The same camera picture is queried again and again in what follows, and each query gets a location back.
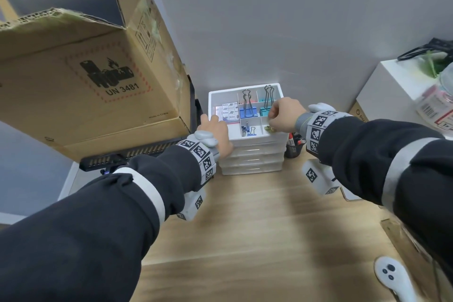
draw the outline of gray glove cuff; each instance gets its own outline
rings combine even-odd
[[[306,112],[300,115],[296,121],[295,129],[296,132],[302,135],[302,138],[305,138],[305,134],[307,133],[307,127],[310,118],[314,115],[314,113]]]

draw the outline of plastic drawer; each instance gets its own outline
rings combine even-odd
[[[286,151],[286,141],[258,143],[256,145],[236,147],[229,158],[238,156],[249,156],[258,154],[284,153]]]
[[[262,165],[281,162],[284,152],[272,154],[257,154],[238,157],[229,157],[219,162],[221,168],[230,168],[238,166]]]
[[[222,168],[222,174],[224,176],[234,176],[234,175],[239,175],[239,174],[254,174],[254,173],[280,171],[282,169],[282,165],[283,165],[283,158],[282,158],[281,162],[274,162],[272,164]]]

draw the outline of person's right hand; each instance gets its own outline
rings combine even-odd
[[[300,115],[307,112],[297,99],[284,97],[278,99],[269,111],[269,126],[278,132],[296,132],[296,121]]]

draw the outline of wooden desk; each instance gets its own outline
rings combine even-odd
[[[164,224],[132,301],[395,301],[373,272],[375,258],[399,259],[383,211],[339,190],[319,197],[301,173],[307,158],[217,174],[194,221]]]

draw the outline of black sleeve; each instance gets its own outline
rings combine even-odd
[[[156,187],[166,217],[201,182],[196,159],[179,146],[129,167]],[[0,301],[129,301],[158,232],[157,212],[131,174],[99,177],[0,232]]]
[[[428,143],[401,175],[394,213],[446,268],[453,267],[453,142],[420,124],[355,117],[334,121],[319,141],[319,159],[330,165],[351,192],[381,205],[388,168],[405,145],[421,138]]]

